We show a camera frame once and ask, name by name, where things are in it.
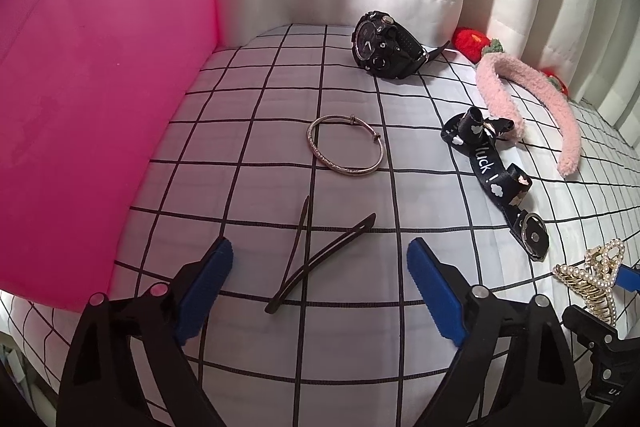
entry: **gold hair claw clip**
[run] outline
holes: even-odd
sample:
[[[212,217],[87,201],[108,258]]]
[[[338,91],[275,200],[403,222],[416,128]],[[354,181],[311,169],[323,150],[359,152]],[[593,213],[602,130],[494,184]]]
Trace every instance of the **gold hair claw clip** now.
[[[617,249],[615,255],[609,252]],[[616,324],[616,304],[611,287],[616,283],[625,245],[613,239],[603,247],[591,248],[584,255],[584,269],[556,264],[554,275],[584,299],[587,311],[608,325]]]

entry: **black ribbon with white flowers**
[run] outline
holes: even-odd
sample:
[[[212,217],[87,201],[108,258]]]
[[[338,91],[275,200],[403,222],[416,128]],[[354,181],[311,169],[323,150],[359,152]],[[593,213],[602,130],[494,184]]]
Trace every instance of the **black ribbon with white flowers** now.
[[[544,221],[518,206],[531,188],[527,173],[513,163],[508,168],[495,149],[495,139],[513,130],[507,118],[486,118],[477,107],[458,114],[444,125],[440,135],[450,146],[469,156],[482,189],[504,214],[511,234],[533,261],[542,261],[549,248]]]

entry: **watch face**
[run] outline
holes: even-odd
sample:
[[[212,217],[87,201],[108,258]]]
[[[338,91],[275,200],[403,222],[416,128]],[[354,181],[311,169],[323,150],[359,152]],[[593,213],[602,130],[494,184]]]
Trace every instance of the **watch face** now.
[[[371,21],[364,21],[356,30],[354,48],[360,60],[367,60],[374,51],[376,25]]]

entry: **silver screw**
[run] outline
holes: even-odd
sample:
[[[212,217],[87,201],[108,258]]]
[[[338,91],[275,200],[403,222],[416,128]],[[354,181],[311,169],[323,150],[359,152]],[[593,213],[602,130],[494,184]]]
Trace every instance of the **silver screw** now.
[[[163,295],[165,295],[165,293],[167,293],[169,291],[169,286],[167,286],[165,283],[163,282],[159,282],[154,284],[153,286],[151,286],[151,290],[150,293],[151,295],[153,295],[154,297],[162,297]]]
[[[546,296],[542,294],[536,295],[536,298],[534,298],[533,300],[541,308],[546,308],[550,304],[549,299],[547,299]]]
[[[486,299],[490,294],[489,290],[480,284],[471,288],[471,293],[479,299]]]
[[[91,306],[100,306],[104,302],[104,293],[94,293],[89,298],[89,304]]]

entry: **v-shaped hair clip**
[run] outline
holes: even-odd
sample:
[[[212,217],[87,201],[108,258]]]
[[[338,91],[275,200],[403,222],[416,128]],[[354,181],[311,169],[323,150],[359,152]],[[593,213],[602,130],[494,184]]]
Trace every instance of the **v-shaped hair clip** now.
[[[298,268],[291,277],[287,280],[287,275],[289,274],[289,269],[291,268],[291,263],[293,261],[293,256],[298,249],[298,243],[300,241],[300,235],[302,234],[302,228],[304,226],[306,213],[309,210],[309,196],[306,197],[305,203],[302,205],[302,211],[300,212],[300,220],[298,222],[298,228],[296,230],[296,238],[293,241],[293,248],[291,249],[291,254],[289,256],[289,262],[287,263],[287,269],[284,272],[284,276],[282,277],[282,283],[280,284],[280,288],[278,289],[276,295],[271,298],[268,304],[265,306],[264,311],[268,314],[274,314],[278,311],[278,308],[287,298],[287,295],[291,293],[292,289],[295,288],[302,279],[311,272],[316,266],[325,261],[332,254],[336,253],[343,247],[346,247],[351,241],[356,239],[358,236],[362,235],[365,232],[369,232],[373,228],[374,223],[376,222],[376,213],[369,214],[369,216],[365,217],[361,222],[352,227],[347,232],[343,233],[340,237],[337,237],[328,245],[326,245],[322,250],[320,250],[315,255],[311,256],[305,264],[303,264],[300,268]]]

